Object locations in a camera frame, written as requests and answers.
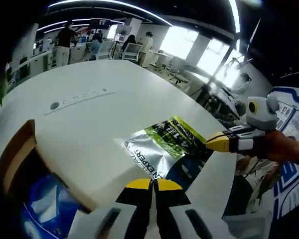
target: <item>ceiling light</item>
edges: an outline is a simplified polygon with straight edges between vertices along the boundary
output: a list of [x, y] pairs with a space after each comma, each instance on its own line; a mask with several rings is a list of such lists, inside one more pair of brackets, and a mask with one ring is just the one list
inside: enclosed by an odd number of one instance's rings
[[[235, 29], [236, 29], [236, 33], [240, 32], [240, 23], [239, 23], [239, 15], [238, 15], [238, 9], [237, 9], [237, 5], [236, 5], [236, 1], [235, 0], [229, 0], [229, 4], [231, 7], [231, 11], [233, 13], [234, 16], [234, 23], [235, 23]], [[240, 49], [240, 40], [237, 40], [236, 43], [236, 50], [239, 52]]]
[[[74, 19], [72, 21], [89, 21], [89, 20], [91, 20], [91, 19], [90, 18], [83, 18], [83, 19]], [[57, 22], [57, 23], [50, 24], [48, 26], [43, 26], [43, 27], [39, 28], [37, 31], [41, 31], [41, 30], [46, 29], [48, 27], [55, 26], [55, 25], [58, 25], [58, 24], [63, 24], [63, 23], [66, 23], [66, 22], [67, 21], [60, 21], [60, 22]]]
[[48, 31], [45, 31], [44, 34], [52, 32], [52, 31], [60, 30], [60, 29], [63, 29], [63, 28], [64, 28], [64, 26], [63, 27], [59, 27], [59, 28], [55, 28], [55, 29], [52, 29], [52, 30], [48, 30]]
[[89, 26], [90, 24], [78, 24], [78, 25], [72, 25], [72, 27], [76, 27], [76, 26]]
[[41, 27], [37, 31], [41, 31], [41, 30], [46, 29], [48, 27], [55, 26], [55, 25], [62, 24], [62, 23], [66, 23], [66, 21], [60, 21], [60, 22], [57, 22], [57, 23], [50, 24], [48, 26]]
[[[72, 25], [72, 27], [76, 27], [76, 26], [89, 26], [89, 25], [90, 24], [78, 24], [78, 25]], [[55, 29], [52, 29], [52, 30], [48, 30], [48, 31], [45, 31], [44, 34], [52, 32], [52, 31], [61, 30], [63, 28], [64, 28], [64, 26], [63, 27], [59, 27], [59, 28], [55, 28]]]
[[[64, 1], [60, 1], [60, 2], [56, 2], [54, 4], [51, 4], [49, 7], [52, 7], [52, 6], [55, 6], [55, 5], [59, 5], [59, 4], [64, 4], [64, 3], [71, 3], [71, 2], [78, 2], [78, 1], [88, 1], [88, 0], [64, 0]], [[128, 6], [128, 7], [131, 7], [131, 8], [134, 8], [134, 9], [137, 9], [137, 10], [140, 10], [140, 11], [143, 11], [149, 15], [152, 15], [153, 17], [156, 17], [157, 19], [165, 22], [166, 24], [170, 25], [170, 26], [173, 26], [170, 22], [166, 21], [165, 19], [161, 18], [160, 16], [157, 16], [156, 14], [150, 12], [150, 11], [147, 11], [143, 8], [140, 8], [138, 6], [135, 6], [135, 5], [132, 5], [132, 4], [128, 4], [128, 3], [125, 3], [125, 2], [122, 2], [122, 1], [116, 1], [116, 0], [89, 0], [89, 1], [103, 1], [103, 2], [111, 2], [111, 3], [116, 3], [116, 4], [120, 4], [120, 5], [124, 5], [124, 6]]]
[[111, 20], [111, 22], [116, 22], [116, 23], [124, 24], [124, 22], [122, 22], [122, 21]]
[[[107, 19], [107, 18], [96, 18], [96, 19], [100, 19], [100, 20], [109, 20], [109, 19]], [[91, 20], [91, 18], [74, 19], [74, 20], [72, 20], [72, 21], [89, 21], [89, 20]], [[55, 26], [55, 25], [59, 25], [59, 24], [63, 24], [63, 23], [66, 23], [66, 22], [67, 22], [67, 21], [60, 21], [60, 22], [57, 22], [57, 23], [50, 24], [50, 25], [48, 25], [48, 26], [43, 26], [43, 27], [39, 28], [37, 31], [41, 31], [41, 30], [46, 29], [46, 28], [48, 28], [48, 27]], [[122, 21], [111, 20], [111, 22], [116, 22], [116, 23], [124, 24], [124, 22], [122, 22]]]

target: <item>wall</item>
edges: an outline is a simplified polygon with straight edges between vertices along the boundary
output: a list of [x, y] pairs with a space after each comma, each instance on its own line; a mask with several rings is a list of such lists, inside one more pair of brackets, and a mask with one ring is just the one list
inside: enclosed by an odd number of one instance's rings
[[186, 62], [191, 66], [197, 66], [209, 41], [209, 38], [199, 34], [186, 58]]
[[153, 33], [153, 49], [159, 50], [167, 34], [168, 29], [169, 26], [142, 24], [136, 35], [136, 42], [142, 42], [142, 40], [145, 39], [145, 33], [150, 31], [151, 33]]
[[[266, 77], [261, 74], [252, 64], [248, 64], [240, 70], [241, 73], [246, 72], [252, 79], [250, 87], [247, 92], [243, 95], [243, 98], [248, 96], [261, 96], [266, 97], [271, 91], [273, 86], [269, 83]], [[238, 80], [233, 85], [233, 88], [238, 87], [241, 82]]]
[[43, 40], [46, 40], [48, 37], [50, 37], [53, 41], [55, 41], [56, 36], [58, 35], [59, 31], [53, 31], [53, 32], [49, 32], [47, 34], [44, 35]]
[[128, 18], [125, 21], [125, 25], [130, 26], [132, 28], [129, 35], [134, 35], [134, 36], [137, 35], [141, 24], [142, 24], [142, 21], [139, 19], [136, 19], [136, 18]]
[[27, 57], [29, 59], [33, 55], [33, 45], [38, 26], [39, 25], [35, 23], [15, 47], [12, 54], [12, 71], [19, 66], [20, 60], [23, 57]]

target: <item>round table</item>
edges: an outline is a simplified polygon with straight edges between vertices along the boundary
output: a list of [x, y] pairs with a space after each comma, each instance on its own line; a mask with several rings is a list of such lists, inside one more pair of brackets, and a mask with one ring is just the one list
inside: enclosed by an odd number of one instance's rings
[[[115, 92], [51, 114], [53, 102], [94, 90]], [[0, 155], [35, 119], [37, 149], [88, 207], [107, 205], [130, 181], [148, 175], [117, 143], [150, 125], [181, 117], [204, 138], [225, 128], [193, 99], [150, 71], [123, 60], [89, 61], [37, 75], [8, 93], [0, 108]], [[215, 152], [187, 191], [193, 204], [222, 216], [236, 154]]]

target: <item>office chair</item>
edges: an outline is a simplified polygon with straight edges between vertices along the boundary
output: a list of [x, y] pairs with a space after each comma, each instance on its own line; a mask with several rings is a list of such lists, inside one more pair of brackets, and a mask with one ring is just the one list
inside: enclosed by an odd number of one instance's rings
[[97, 54], [89, 53], [88, 59], [90, 59], [92, 55], [95, 56], [96, 60], [111, 59], [110, 50], [111, 50], [113, 44], [114, 44], [114, 42], [112, 42], [112, 41], [103, 41], [98, 53]]
[[138, 62], [142, 45], [129, 43], [122, 52], [122, 60]]

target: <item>window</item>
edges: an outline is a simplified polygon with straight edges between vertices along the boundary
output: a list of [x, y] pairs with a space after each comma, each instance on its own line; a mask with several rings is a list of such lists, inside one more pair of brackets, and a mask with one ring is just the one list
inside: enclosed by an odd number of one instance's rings
[[198, 32], [196, 31], [179, 26], [171, 26], [160, 50], [185, 60], [197, 36]]
[[[212, 39], [208, 43], [197, 67], [213, 75], [228, 49], [229, 46], [225, 43]], [[242, 60], [242, 54], [233, 50], [224, 64], [224, 67], [217, 73], [216, 79], [223, 82], [227, 87], [232, 87], [239, 75], [239, 70], [237, 70], [236, 67]]]
[[109, 30], [109, 33], [108, 33], [108, 36], [107, 36], [108, 39], [113, 39], [114, 40], [116, 28], [118, 28], [117, 24], [110, 26], [110, 30]]

